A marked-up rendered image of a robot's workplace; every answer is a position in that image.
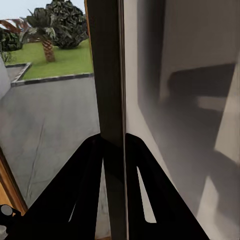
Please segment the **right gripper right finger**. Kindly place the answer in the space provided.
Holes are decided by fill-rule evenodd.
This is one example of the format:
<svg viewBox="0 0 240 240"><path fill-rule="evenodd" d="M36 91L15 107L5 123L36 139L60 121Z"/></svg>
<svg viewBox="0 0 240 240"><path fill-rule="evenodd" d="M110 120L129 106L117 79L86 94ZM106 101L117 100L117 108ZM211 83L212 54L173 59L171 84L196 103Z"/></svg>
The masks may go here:
<svg viewBox="0 0 240 240"><path fill-rule="evenodd" d="M125 135L129 240L210 240L145 142ZM145 220L139 168L156 223Z"/></svg>

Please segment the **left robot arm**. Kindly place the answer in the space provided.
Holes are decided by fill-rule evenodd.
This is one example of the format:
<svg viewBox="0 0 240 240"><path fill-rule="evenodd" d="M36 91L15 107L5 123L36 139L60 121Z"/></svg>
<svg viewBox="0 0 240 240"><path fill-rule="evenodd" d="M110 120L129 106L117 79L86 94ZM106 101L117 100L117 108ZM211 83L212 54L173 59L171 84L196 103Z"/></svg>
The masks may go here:
<svg viewBox="0 0 240 240"><path fill-rule="evenodd" d="M0 234L9 234L22 219L21 212L8 204L0 205Z"/></svg>

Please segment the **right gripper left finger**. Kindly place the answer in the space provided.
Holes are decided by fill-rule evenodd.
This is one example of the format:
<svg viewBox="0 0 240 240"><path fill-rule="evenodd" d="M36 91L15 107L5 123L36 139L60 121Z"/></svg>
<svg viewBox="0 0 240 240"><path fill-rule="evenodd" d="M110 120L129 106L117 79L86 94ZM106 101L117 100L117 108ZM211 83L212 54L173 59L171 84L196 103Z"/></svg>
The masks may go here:
<svg viewBox="0 0 240 240"><path fill-rule="evenodd" d="M5 240L95 240L103 146L87 138Z"/></svg>

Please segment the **poster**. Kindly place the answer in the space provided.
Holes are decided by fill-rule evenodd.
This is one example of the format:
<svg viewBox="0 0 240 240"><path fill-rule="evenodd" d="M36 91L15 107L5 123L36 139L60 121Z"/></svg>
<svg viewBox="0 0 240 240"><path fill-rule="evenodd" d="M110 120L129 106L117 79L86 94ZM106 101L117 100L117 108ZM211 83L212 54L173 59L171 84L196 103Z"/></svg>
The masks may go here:
<svg viewBox="0 0 240 240"><path fill-rule="evenodd" d="M111 240L127 240L124 0L86 0Z"/></svg>

